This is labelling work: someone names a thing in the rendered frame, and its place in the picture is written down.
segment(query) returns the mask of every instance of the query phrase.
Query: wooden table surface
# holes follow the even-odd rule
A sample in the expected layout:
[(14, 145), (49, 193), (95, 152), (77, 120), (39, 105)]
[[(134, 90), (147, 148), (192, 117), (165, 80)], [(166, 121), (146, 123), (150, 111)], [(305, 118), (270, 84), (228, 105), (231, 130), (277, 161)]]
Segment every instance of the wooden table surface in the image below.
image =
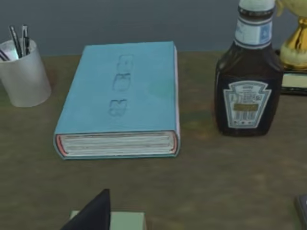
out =
[(307, 98), (282, 96), (268, 135), (221, 136), (211, 115), (219, 52), (179, 53), (176, 158), (63, 161), (52, 135), (79, 56), (44, 58), (53, 93), (13, 107), (0, 86), (0, 229), (58, 230), (104, 188), (149, 230), (292, 230), (307, 193)]

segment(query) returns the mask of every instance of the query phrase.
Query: bottle cap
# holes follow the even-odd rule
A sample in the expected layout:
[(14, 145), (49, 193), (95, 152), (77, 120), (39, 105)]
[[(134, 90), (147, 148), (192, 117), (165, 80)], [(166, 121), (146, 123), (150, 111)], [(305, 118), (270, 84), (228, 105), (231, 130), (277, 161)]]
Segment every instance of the bottle cap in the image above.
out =
[(275, 0), (240, 0), (239, 7), (246, 11), (261, 12), (272, 10)]

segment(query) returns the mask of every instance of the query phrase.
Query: bottle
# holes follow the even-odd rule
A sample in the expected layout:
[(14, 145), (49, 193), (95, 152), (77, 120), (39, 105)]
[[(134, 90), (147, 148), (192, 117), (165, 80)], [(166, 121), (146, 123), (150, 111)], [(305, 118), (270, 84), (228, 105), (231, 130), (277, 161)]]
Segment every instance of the bottle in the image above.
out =
[(273, 121), (283, 66), (272, 48), (275, 0), (240, 0), (235, 39), (216, 65), (214, 109), (227, 136), (261, 136)]

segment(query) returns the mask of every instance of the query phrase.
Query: pen holder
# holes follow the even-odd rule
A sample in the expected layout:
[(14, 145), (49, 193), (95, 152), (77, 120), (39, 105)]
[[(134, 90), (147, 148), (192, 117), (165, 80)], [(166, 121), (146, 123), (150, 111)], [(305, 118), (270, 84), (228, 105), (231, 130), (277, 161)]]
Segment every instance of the pen holder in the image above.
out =
[(46, 101), (51, 87), (36, 43), (30, 41), (30, 53), (18, 59), (13, 41), (0, 44), (10, 61), (0, 61), (0, 79), (16, 107), (32, 107)]

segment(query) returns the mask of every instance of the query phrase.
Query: gray wall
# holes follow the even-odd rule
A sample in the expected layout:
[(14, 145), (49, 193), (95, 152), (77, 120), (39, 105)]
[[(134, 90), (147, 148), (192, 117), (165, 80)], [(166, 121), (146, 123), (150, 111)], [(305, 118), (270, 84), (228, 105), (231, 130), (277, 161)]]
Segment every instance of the gray wall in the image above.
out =
[[(232, 42), (238, 0), (2, 0), (7, 26), (27, 23), (43, 55), (79, 54), (86, 44), (175, 41), (178, 50), (224, 50)], [(274, 19), (274, 46), (296, 28), (289, 12)]]

